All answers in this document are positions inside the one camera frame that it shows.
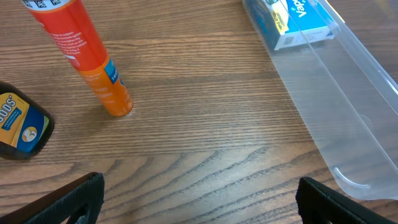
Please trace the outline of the clear plastic container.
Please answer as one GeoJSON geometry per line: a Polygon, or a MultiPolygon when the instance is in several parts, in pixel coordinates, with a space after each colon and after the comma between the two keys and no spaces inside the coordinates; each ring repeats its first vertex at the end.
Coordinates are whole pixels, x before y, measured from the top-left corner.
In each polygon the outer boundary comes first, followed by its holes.
{"type": "Polygon", "coordinates": [[[339,187],[397,198],[397,2],[318,1],[333,39],[272,50],[262,40],[339,187]]]}

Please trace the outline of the orange tablet tube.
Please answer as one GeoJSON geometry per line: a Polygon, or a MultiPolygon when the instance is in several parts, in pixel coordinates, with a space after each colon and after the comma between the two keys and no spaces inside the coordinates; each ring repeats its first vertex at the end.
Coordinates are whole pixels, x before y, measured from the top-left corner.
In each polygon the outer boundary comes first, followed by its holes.
{"type": "Polygon", "coordinates": [[[23,0],[109,114],[124,116],[133,100],[81,0],[23,0]]]}

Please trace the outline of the dark brown syrup bottle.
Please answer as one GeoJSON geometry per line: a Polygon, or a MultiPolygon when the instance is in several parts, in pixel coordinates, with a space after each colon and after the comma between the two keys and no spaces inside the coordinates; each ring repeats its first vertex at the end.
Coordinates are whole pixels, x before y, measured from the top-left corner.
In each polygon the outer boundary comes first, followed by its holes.
{"type": "Polygon", "coordinates": [[[1,158],[28,160],[49,140],[55,120],[15,86],[1,82],[1,158]]]}

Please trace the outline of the blue VapoDrops box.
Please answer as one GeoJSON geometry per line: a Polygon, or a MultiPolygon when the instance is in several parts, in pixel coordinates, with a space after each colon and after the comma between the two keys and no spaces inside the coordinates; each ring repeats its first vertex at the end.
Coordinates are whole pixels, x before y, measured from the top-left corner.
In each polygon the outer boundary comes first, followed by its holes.
{"type": "Polygon", "coordinates": [[[246,0],[253,26],[272,50],[333,39],[333,19],[318,1],[246,0]]]}

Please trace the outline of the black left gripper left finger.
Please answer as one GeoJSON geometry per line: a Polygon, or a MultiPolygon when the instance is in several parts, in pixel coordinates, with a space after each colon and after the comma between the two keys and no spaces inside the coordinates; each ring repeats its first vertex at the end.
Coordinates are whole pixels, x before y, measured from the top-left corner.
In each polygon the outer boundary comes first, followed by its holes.
{"type": "Polygon", "coordinates": [[[1,217],[1,223],[96,223],[104,203],[104,177],[90,172],[1,217]]]}

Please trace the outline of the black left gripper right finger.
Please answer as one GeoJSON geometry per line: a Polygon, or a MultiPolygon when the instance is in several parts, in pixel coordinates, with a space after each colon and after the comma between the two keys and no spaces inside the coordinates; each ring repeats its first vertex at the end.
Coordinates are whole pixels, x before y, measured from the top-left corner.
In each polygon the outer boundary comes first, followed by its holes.
{"type": "Polygon", "coordinates": [[[302,177],[295,196],[303,224],[396,224],[311,177],[302,177]]]}

